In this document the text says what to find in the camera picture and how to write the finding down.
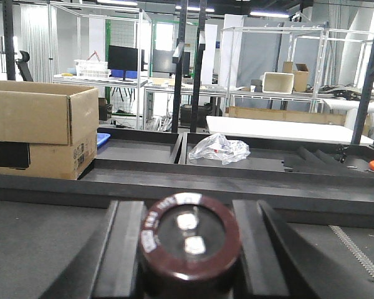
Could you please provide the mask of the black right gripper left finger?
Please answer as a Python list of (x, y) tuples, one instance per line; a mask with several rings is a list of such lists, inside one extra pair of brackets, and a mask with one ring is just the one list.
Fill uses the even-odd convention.
[(138, 238), (145, 205), (112, 201), (96, 231), (41, 298), (143, 298)]

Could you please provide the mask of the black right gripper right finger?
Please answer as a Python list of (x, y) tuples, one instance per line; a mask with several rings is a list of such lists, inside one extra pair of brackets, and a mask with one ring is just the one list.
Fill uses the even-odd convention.
[(234, 200), (242, 240), (234, 298), (374, 298), (361, 278), (301, 237), (268, 203)]

